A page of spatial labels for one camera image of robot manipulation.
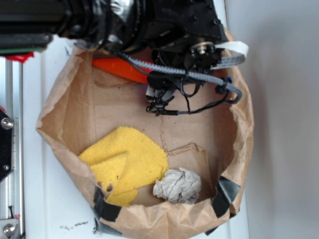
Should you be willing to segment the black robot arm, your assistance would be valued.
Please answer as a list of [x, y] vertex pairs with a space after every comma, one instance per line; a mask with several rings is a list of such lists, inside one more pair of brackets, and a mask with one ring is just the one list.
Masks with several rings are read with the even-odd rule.
[[24, 61], [53, 36], [79, 48], [102, 50], [144, 75], [148, 112], [167, 110], [175, 91], [186, 99], [221, 63], [225, 29], [211, 0], [3, 0], [0, 54]]

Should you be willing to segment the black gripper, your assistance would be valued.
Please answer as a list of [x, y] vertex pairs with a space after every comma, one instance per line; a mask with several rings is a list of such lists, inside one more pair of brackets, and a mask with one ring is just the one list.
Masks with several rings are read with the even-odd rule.
[[175, 91], [189, 99], [204, 81], [189, 72], [212, 74], [212, 67], [221, 63], [221, 49], [226, 42], [224, 26], [218, 19], [212, 0], [150, 0], [152, 20], [145, 41], [152, 49], [156, 65], [185, 70], [176, 73], [151, 71], [148, 76], [147, 111], [159, 115], [181, 115], [182, 111], [166, 110]]

